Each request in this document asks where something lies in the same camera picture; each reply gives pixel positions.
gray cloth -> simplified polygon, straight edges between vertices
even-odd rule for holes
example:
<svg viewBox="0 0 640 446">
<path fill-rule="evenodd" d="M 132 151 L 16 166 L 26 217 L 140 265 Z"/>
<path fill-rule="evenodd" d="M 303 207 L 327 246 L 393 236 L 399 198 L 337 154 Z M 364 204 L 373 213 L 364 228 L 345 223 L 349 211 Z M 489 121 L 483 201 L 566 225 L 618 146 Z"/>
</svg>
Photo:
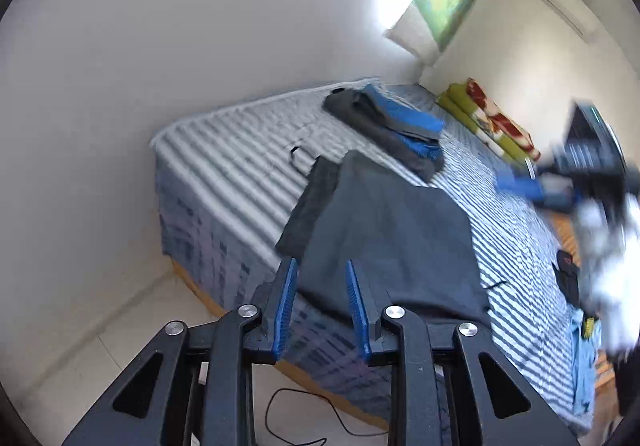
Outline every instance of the gray cloth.
<svg viewBox="0 0 640 446">
<path fill-rule="evenodd" d="M 306 248 L 298 291 L 350 320 L 345 265 L 357 261 L 376 291 L 430 321 L 490 327 L 465 212 L 442 190 L 413 186 L 351 150 Z"/>
<path fill-rule="evenodd" d="M 305 191 L 298 199 L 282 230 L 276 251 L 281 257 L 293 257 L 300 263 L 318 217 L 338 186 L 340 165 L 320 155 L 307 177 Z"/>
<path fill-rule="evenodd" d="M 431 159 L 417 155 L 396 133 L 374 121 L 370 113 L 363 111 L 361 96 L 366 95 L 354 89 L 337 90 L 326 97 L 322 108 L 386 150 L 424 182 L 431 181 L 433 174 L 442 170 L 444 157 L 440 155 L 437 159 Z"/>
<path fill-rule="evenodd" d="M 420 139 L 421 141 L 424 141 L 426 143 L 437 143 L 438 139 L 440 139 L 440 131 L 442 130 L 442 126 L 444 125 L 444 123 L 436 117 L 430 116 L 424 112 L 410 109 L 406 106 L 401 106 L 393 100 L 385 98 L 382 94 L 380 94 L 380 92 L 377 92 L 372 85 L 367 85 L 362 91 L 354 92 L 360 92 L 360 94 L 358 94 L 358 105 L 363 110 L 366 110 L 367 115 L 377 121 L 380 125 L 383 125 L 398 134 L 403 134 L 404 136 L 412 137 L 413 139 Z M 386 102 L 387 105 L 394 105 L 396 109 L 403 110 L 405 113 L 412 113 L 418 118 L 431 118 L 431 124 L 438 125 L 439 129 L 431 130 L 415 122 L 406 123 L 398 117 L 390 115 L 389 112 L 385 110 L 385 108 L 378 105 L 378 101 L 376 101 L 375 99 L 376 97 L 378 98 L 378 101 Z"/>
</svg>

dark fabric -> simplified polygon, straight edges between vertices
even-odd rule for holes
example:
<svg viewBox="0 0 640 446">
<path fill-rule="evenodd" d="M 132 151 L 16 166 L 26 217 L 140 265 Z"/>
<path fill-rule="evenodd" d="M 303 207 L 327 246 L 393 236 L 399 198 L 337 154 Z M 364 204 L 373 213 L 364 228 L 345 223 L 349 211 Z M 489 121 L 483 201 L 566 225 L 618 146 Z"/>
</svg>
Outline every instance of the dark fabric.
<svg viewBox="0 0 640 446">
<path fill-rule="evenodd" d="M 0 445 L 42 446 L 31 434 L 0 384 Z"/>
<path fill-rule="evenodd" d="M 629 357 L 613 362 L 620 415 L 626 416 L 635 400 L 640 399 L 640 348 Z"/>
<path fill-rule="evenodd" d="M 314 225 L 334 194 L 339 172 L 340 165 L 337 163 L 322 155 L 316 159 L 307 176 L 305 191 L 293 208 L 276 244 L 276 251 L 281 256 L 293 257 L 300 263 Z"/>
<path fill-rule="evenodd" d="M 556 260 L 558 261 L 558 267 L 553 265 L 556 272 L 556 282 L 561 293 L 574 307 L 580 307 L 580 294 L 578 293 L 578 266 L 574 264 L 574 258 L 571 253 L 560 249 Z"/>
<path fill-rule="evenodd" d="M 344 89 L 329 94 L 322 106 L 340 121 L 368 137 L 424 182 L 431 181 L 433 174 L 444 166 L 442 153 L 440 152 L 435 159 L 417 155 L 396 133 L 376 121 L 375 111 L 367 106 L 370 103 L 366 94 L 353 89 Z"/>
<path fill-rule="evenodd" d="M 620 422 L 613 435 L 604 446 L 638 446 L 640 437 L 640 397 L 629 406 L 624 419 Z"/>
<path fill-rule="evenodd" d="M 344 321 L 348 260 L 376 291 L 426 319 L 490 326 L 465 212 L 444 191 L 413 186 L 356 151 L 344 157 L 298 278 L 301 295 Z"/>
</svg>

silver bolt head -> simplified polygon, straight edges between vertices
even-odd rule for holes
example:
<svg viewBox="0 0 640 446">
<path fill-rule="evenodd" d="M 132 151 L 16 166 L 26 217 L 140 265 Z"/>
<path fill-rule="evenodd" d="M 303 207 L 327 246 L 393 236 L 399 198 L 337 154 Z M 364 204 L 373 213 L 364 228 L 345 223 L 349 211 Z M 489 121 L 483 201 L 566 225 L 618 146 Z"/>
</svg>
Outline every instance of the silver bolt head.
<svg viewBox="0 0 640 446">
<path fill-rule="evenodd" d="M 476 325 L 474 325 L 473 323 L 461 323 L 460 325 L 458 325 L 458 330 L 463 336 L 471 337 L 478 334 L 478 327 L 476 327 Z"/>
<path fill-rule="evenodd" d="M 394 320 L 397 320 L 398 318 L 401 318 L 402 316 L 404 316 L 404 309 L 399 305 L 390 305 L 385 309 L 385 314 L 389 318 L 393 318 Z"/>
<path fill-rule="evenodd" d="M 252 316 L 258 314 L 258 308 L 251 303 L 245 303 L 244 305 L 238 307 L 238 314 L 243 318 L 251 318 Z"/>
<path fill-rule="evenodd" d="M 164 332 L 169 334 L 169 336 L 177 336 L 182 333 L 182 331 L 184 331 L 184 323 L 181 321 L 170 321 L 164 326 Z"/>
</svg>

striped bedsheet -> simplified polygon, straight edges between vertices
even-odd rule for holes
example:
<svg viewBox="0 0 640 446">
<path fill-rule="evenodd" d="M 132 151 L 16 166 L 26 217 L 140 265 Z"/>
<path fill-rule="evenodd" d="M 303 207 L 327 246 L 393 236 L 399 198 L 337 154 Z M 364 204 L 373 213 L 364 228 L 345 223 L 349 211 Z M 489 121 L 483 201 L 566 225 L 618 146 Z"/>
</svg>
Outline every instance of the striped bedsheet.
<svg viewBox="0 0 640 446">
<path fill-rule="evenodd" d="M 321 109 L 332 89 L 367 83 L 446 121 L 445 168 L 428 186 L 444 189 L 468 214 L 484 285 L 508 282 L 489 292 L 494 342 L 560 417 L 577 432 L 588 430 L 591 415 L 572 413 L 570 310 L 551 267 L 558 241 L 526 201 L 495 192 L 495 170 L 505 164 L 418 85 L 385 88 L 377 79 L 332 84 L 164 128 L 151 142 L 164 252 L 225 309 L 247 302 L 257 285 L 273 278 L 280 262 L 274 245 L 306 184 L 289 164 L 294 145 L 335 161 L 357 149 L 427 186 Z M 352 333 L 297 295 L 286 359 L 319 386 L 388 418 L 390 370 L 367 368 Z"/>
</svg>

black cable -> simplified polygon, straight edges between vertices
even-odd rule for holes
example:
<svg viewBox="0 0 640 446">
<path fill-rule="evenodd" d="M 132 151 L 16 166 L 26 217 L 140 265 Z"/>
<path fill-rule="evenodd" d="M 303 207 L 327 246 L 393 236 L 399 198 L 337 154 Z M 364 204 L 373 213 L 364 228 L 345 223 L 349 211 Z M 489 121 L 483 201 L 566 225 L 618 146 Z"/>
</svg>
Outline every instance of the black cable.
<svg viewBox="0 0 640 446">
<path fill-rule="evenodd" d="M 500 280 L 499 282 L 494 283 L 494 285 L 489 285 L 488 287 L 485 287 L 484 290 L 492 291 L 496 287 L 500 287 L 501 285 L 508 285 L 508 283 L 509 283 L 508 280 Z"/>
<path fill-rule="evenodd" d="M 285 438 L 282 438 L 278 434 L 273 432 L 273 430 L 271 430 L 271 428 L 269 428 L 269 409 L 271 408 L 271 403 L 273 402 L 275 397 L 281 392 L 297 392 L 299 394 L 308 394 L 309 396 L 314 396 L 314 397 L 319 397 L 320 399 L 324 399 L 331 406 L 331 409 L 334 411 L 335 416 L 338 418 L 338 421 L 340 421 L 340 424 L 342 425 L 342 428 L 344 428 L 344 431 L 347 432 L 349 435 L 351 435 L 353 437 L 377 437 L 379 435 L 386 435 L 388 433 L 386 431 L 377 432 L 377 433 L 354 433 L 353 431 L 349 430 L 346 427 L 345 423 L 342 421 L 342 418 L 340 417 L 340 414 L 335 409 L 334 404 L 329 399 L 327 399 L 326 397 L 321 396 L 320 394 L 314 394 L 312 392 L 305 392 L 304 390 L 297 390 L 295 388 L 279 388 L 278 390 L 276 390 L 271 395 L 271 399 L 269 400 L 269 403 L 267 404 L 267 410 L 264 412 L 264 427 L 267 429 L 267 431 L 271 435 L 273 435 L 277 439 L 280 439 L 282 442 L 288 444 L 289 446 L 311 446 L 312 444 L 318 444 L 318 446 L 324 446 L 326 444 L 326 442 L 328 441 L 328 438 L 327 437 L 322 437 L 322 438 L 316 439 L 314 441 L 302 442 L 302 443 L 297 444 L 295 442 L 288 441 Z"/>
<path fill-rule="evenodd" d="M 315 161 L 318 158 L 318 156 L 316 155 L 314 157 L 314 155 L 308 149 L 305 149 L 305 147 L 295 146 L 291 150 L 289 150 L 289 165 L 291 165 L 296 170 L 296 172 L 298 172 L 302 177 L 308 177 L 308 173 L 303 172 L 298 168 L 298 165 L 296 165 L 296 162 L 294 159 L 296 150 L 302 150 L 302 152 L 306 153 L 306 155 L 308 155 L 313 161 Z"/>
</svg>

